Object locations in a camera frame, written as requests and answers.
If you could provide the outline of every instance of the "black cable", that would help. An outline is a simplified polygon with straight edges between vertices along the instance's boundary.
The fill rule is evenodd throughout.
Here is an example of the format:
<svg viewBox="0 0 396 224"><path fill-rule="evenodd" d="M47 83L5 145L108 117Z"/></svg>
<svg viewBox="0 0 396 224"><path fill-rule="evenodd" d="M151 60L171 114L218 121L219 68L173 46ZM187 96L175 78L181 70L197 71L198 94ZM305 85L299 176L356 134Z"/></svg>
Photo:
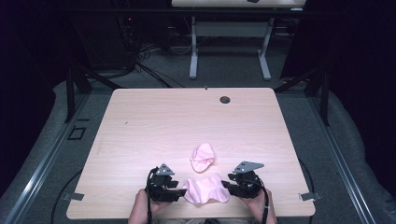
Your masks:
<svg viewBox="0 0 396 224"><path fill-rule="evenodd" d="M264 197L265 197L264 212L262 213L262 224L265 224L265 223L267 223L268 209L270 208L269 207L269 197L268 197L267 189L264 186L264 183L262 182L262 180L260 178L259 178L259 180L262 183L262 191L264 191Z"/></svg>
<svg viewBox="0 0 396 224"><path fill-rule="evenodd" d="M53 219L55 217L55 209L56 209L56 205L59 202L59 199L62 196L62 193L64 192L64 190L67 188L67 186L70 184L70 182L72 182L74 180L74 178L76 178L78 175L80 175L82 173L82 169L80 171L78 171L75 175L73 175L73 177L71 177L67 183L64 185L64 187L62 188L61 192L59 192L58 197L55 200L55 204L52 207L52 212L50 214L50 223L53 224Z"/></svg>
<svg viewBox="0 0 396 224"><path fill-rule="evenodd" d="M125 69L123 69L122 71L118 72L117 74L112 74L112 75L101 75L101 77L104 77L106 79L112 79L112 78L116 78L116 77L125 77L126 75L130 74L131 72L133 72L134 69L132 67L127 67Z"/></svg>
<svg viewBox="0 0 396 224"><path fill-rule="evenodd" d="M305 163L300 158L298 158L298 162L304 167L306 174L308 175L309 182L311 183L311 191L312 191L312 193L315 193L314 181L312 179L311 174L309 173L308 167L305 165ZM314 216L309 217L309 222L308 222L309 224L312 224L313 218L314 218Z"/></svg>
<svg viewBox="0 0 396 224"><path fill-rule="evenodd" d="M142 62L149 58L151 56L151 51L155 48L150 48L150 49L141 49L140 52L137 54L136 61L137 62Z"/></svg>
<svg viewBox="0 0 396 224"><path fill-rule="evenodd" d="M156 168L154 168L154 169L152 169L152 170L149 171L149 173L148 173L148 180L147 180L147 182L146 182L146 193L147 193L147 195L148 195L148 224L151 224L151 223L152 223L151 199L150 199L150 197L149 197L149 186L150 186L149 178L150 178L151 175L155 174L155 172L157 172L157 170L158 170L158 167L156 167Z"/></svg>
<svg viewBox="0 0 396 224"><path fill-rule="evenodd" d="M176 82L180 87L183 87L183 85L181 85L179 82L177 82L176 80L174 80L173 78L169 77L166 74L163 74L161 72L158 72L156 70L153 70L145 65L143 65L142 63L136 62L137 65L139 65L139 67L144 70L145 72L147 72L149 75L151 75L152 77L154 77L155 79L157 79L161 85L163 85L163 87L167 87L167 88L173 88L171 85L169 85L165 80L163 80L158 74L168 77L169 79L171 79L172 81Z"/></svg>
<svg viewBox="0 0 396 224"><path fill-rule="evenodd" d="M303 163L303 161L298 158L298 162L304 167L304 169L306 170L306 174L308 175L309 178L309 182L311 184L311 191L312 193L315 193L315 186L314 186L314 181L312 179L311 173L309 173L308 167L306 167L305 163Z"/></svg>
<svg viewBox="0 0 396 224"><path fill-rule="evenodd" d="M157 49L155 44L146 44L145 46L142 46L140 53L150 52L153 49Z"/></svg>

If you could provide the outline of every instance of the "cable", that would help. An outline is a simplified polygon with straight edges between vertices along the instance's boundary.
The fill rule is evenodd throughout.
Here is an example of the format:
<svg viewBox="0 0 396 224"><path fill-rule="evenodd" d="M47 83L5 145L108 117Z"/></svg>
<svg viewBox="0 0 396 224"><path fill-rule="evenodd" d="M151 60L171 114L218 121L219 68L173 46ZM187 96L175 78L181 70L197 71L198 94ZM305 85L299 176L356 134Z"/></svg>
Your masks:
<svg viewBox="0 0 396 224"><path fill-rule="evenodd" d="M309 182L311 183L311 191L312 191L312 193L315 193L314 181L312 179L311 174L309 173L308 167L306 167L305 163L300 158L298 158L298 162L304 167L306 174L308 175ZM309 222L308 222L309 224L312 224L313 218L314 218L314 216L309 217Z"/></svg>
<svg viewBox="0 0 396 224"><path fill-rule="evenodd" d="M150 180L150 176L151 175L154 175L157 171L158 171L158 167L156 167L156 168L154 168L154 169L152 169L152 170L150 170L149 171L149 173L148 173L148 180L147 180L147 182L146 182L146 193L147 193L147 195L148 195L148 224L151 224L152 223L152 214L151 214L151 199L150 199L150 197L149 197L149 186L150 186L150 183L149 183L149 180Z"/></svg>
<svg viewBox="0 0 396 224"><path fill-rule="evenodd" d="M55 209L56 209L56 205L59 202L59 199L61 198L62 193L64 192L64 190L67 188L67 186L70 184L70 182L72 182L74 180L74 178L76 178L78 175L80 175L82 173L82 169L80 171L78 171L75 175L73 175L73 177L71 177L67 183L64 185L64 187L61 189L61 192L59 192L58 197L55 200L55 204L52 207L52 212L50 213L50 223L53 224L53 219L55 217Z"/></svg>
<svg viewBox="0 0 396 224"><path fill-rule="evenodd" d="M192 46L186 46L186 47L171 47L170 49L171 49L175 54L182 55L182 54L188 53L188 52L190 51L191 47L192 47ZM177 49L177 48L188 48L188 49L184 50L183 52L178 52L177 50L175 50L175 49Z"/></svg>
<svg viewBox="0 0 396 224"><path fill-rule="evenodd" d="M268 197L267 189L264 186L264 183L262 182L262 180L260 178L259 178L259 180L262 183L262 191L264 191L264 197L265 197L264 212L262 213L262 224L265 224L265 223L267 223L268 209L270 208L269 207L269 197Z"/></svg>
<svg viewBox="0 0 396 224"><path fill-rule="evenodd" d="M116 74L112 74L112 75L101 75L101 77L105 77L106 79L112 79L112 78L116 78L116 77L125 77L126 75L132 73L134 71L134 68L132 67L127 67L124 70L120 71L119 73Z"/></svg>
<svg viewBox="0 0 396 224"><path fill-rule="evenodd" d="M143 65L142 63L136 62L136 64L139 65L139 67L140 67L142 70L144 70L145 72L147 72L149 75L151 75L152 77L156 78L156 79L160 82L160 84L163 85L163 87L172 88L172 86L169 85L165 80L163 80L158 74L160 74L160 75L162 75L162 76L165 76L165 77L168 77L168 78L171 79L172 81L176 82L180 87L183 87L183 88L184 88L183 85L181 85L179 82L177 82L177 81L174 80L173 78L169 77L168 75L163 74L163 73L161 73L161 72L158 72L158 71L156 71L156 70L153 70L153 69L151 69L151 68L149 68L149 67Z"/></svg>
<svg viewBox="0 0 396 224"><path fill-rule="evenodd" d="M183 20L184 20L184 22L186 23L187 29L189 29L190 34L191 34L191 28L190 28L189 23L188 23L187 20L186 20L186 17L183 17Z"/></svg>
<svg viewBox="0 0 396 224"><path fill-rule="evenodd" d="M308 175L309 182L310 182L310 184L311 184L311 191L312 191L313 193L315 193L314 181L313 181L313 179L312 179L311 174L309 173L308 168L306 167L305 163L303 163L303 161L302 161L300 158L298 158L298 162L299 162L299 163L304 167L304 169L306 170L306 174Z"/></svg>
<svg viewBox="0 0 396 224"><path fill-rule="evenodd" d="M137 54L137 61L142 62L145 59L149 58L151 56L150 52L156 49L160 48L157 48L154 44L146 44L140 49L140 52Z"/></svg>

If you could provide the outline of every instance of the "black curtain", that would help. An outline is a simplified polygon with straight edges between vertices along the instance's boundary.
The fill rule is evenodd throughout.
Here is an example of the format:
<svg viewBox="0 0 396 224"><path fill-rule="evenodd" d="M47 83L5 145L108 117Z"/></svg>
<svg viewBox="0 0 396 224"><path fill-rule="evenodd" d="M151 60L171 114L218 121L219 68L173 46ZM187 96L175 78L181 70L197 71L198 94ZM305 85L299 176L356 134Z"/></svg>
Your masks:
<svg viewBox="0 0 396 224"><path fill-rule="evenodd" d="M0 3L0 195L21 169L65 80L71 47L43 3Z"/></svg>
<svg viewBox="0 0 396 224"><path fill-rule="evenodd" d="M331 90L356 123L366 161L380 184L396 197L396 3L314 1L305 10L344 10L340 21L301 21L281 77L298 77L318 67L337 49ZM334 45L337 36L342 44Z"/></svg>

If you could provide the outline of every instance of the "metal rail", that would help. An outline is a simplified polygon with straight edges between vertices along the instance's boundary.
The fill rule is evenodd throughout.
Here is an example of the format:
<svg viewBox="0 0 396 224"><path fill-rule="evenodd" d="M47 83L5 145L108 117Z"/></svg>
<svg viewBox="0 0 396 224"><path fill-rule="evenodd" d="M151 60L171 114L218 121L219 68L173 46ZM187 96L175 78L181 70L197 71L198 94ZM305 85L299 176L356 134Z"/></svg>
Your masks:
<svg viewBox="0 0 396 224"><path fill-rule="evenodd" d="M66 123L61 131L59 132L52 149L45 155L43 160L39 163L35 173L26 185L21 197L18 199L11 212L9 213L5 223L22 223L24 216L30 208L35 196L40 190L41 186L47 175L50 173L50 169L55 163L59 153L61 152L61 145L68 133L73 129L74 123L77 120L78 113L82 110L84 105L87 103L89 95L82 94L76 105L76 115Z"/></svg>
<svg viewBox="0 0 396 224"><path fill-rule="evenodd" d="M332 129L330 126L326 126L321 119L320 113L318 111L318 101L313 97L308 97L308 102L314 111L315 116L320 123L320 127L322 131L325 133L327 140L329 141L331 147L331 154L335 162L335 166L343 179L343 182L346 186L346 190L352 200L353 204L355 205L356 211L358 212L359 218L361 219L361 223L366 224L375 224L375 219L364 200L363 195L361 194L361 189L359 188L358 184L355 181L352 173L347 166L347 162L344 159L343 153L341 152L340 147L337 144L337 141L332 134Z"/></svg>
<svg viewBox="0 0 396 224"><path fill-rule="evenodd" d="M339 11L295 11L289 8L230 8L230 7L200 7L200 8L47 8L48 13L55 14L102 14L102 15L134 15L134 16L216 16L216 17L264 17L293 18L314 20L341 20L347 12Z"/></svg>

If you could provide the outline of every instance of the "metal frame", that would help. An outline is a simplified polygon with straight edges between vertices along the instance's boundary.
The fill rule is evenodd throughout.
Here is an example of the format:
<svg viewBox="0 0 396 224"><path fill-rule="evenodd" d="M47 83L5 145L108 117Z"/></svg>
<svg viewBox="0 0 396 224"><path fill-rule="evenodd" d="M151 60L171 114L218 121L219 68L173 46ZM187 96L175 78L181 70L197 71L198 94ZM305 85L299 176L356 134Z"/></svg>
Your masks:
<svg viewBox="0 0 396 224"><path fill-rule="evenodd" d="M309 20L341 20L347 14L343 10L335 11L297 11L297 10L274 10L273 8L46 8L46 11L54 16L63 14L101 14L101 15L133 15L150 17L152 15L163 16L216 16L216 17L263 17L263 18L289 18Z"/></svg>
<svg viewBox="0 0 396 224"><path fill-rule="evenodd" d="M61 145L64 139L67 137L67 134L70 133L70 131L73 129L74 123L77 121L77 116L84 107L84 105L87 103L89 97L90 96L86 94L81 95L81 98L77 102L76 115L71 118L70 122L65 123L62 127L61 131L58 134L58 137L56 138L52 146L52 149L39 163L37 169L35 170L35 173L32 175L32 178L29 180L29 183L23 190L21 197L18 199L11 212L8 214L5 223L22 223L24 216L26 215L30 205L35 199L35 196L37 195L41 186L44 184L47 175L50 173L50 169L52 168L53 163L55 163L59 153L61 152Z"/></svg>
<svg viewBox="0 0 396 224"><path fill-rule="evenodd" d="M262 68L264 80L271 80L271 74L265 59L265 52L271 38L274 19L268 22L198 22L195 17L191 19L191 65L190 79L197 78L198 48L197 36L239 36L239 37L263 37L262 48L258 49L258 57Z"/></svg>
<svg viewBox="0 0 396 224"><path fill-rule="evenodd" d="M343 153L341 152L341 149L338 146L334 135L332 134L332 129L328 125L326 125L321 118L318 101L316 100L316 98L313 97L308 97L307 99L312 110L314 111L316 119L320 123L322 131L327 137L327 140L331 147L331 154L334 158L335 166L337 167L337 170L341 178L343 179L351 201L355 205L356 211L358 212L359 218L361 219L361 223L375 224L376 222L373 214L371 213L366 201L364 200L363 195L361 194L361 189L359 188L358 184L355 181L355 178L353 177L352 173L349 170L349 167L347 166L347 162L344 159Z"/></svg>

